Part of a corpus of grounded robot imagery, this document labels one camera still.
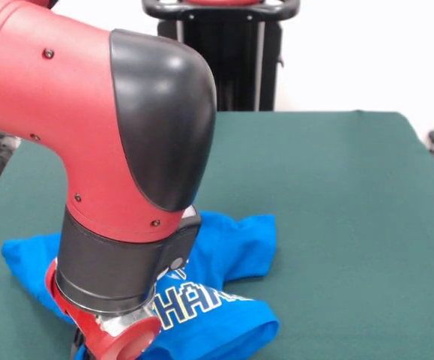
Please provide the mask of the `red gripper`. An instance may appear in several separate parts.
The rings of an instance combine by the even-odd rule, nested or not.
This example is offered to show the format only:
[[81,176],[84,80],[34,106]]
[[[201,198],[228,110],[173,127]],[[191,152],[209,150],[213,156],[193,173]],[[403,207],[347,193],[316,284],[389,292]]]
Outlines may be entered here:
[[60,311],[77,325],[70,360],[85,360],[86,347],[96,359],[136,359],[159,335],[160,319],[148,304],[121,316],[97,316],[71,304],[57,286],[56,270],[53,259],[45,284]]

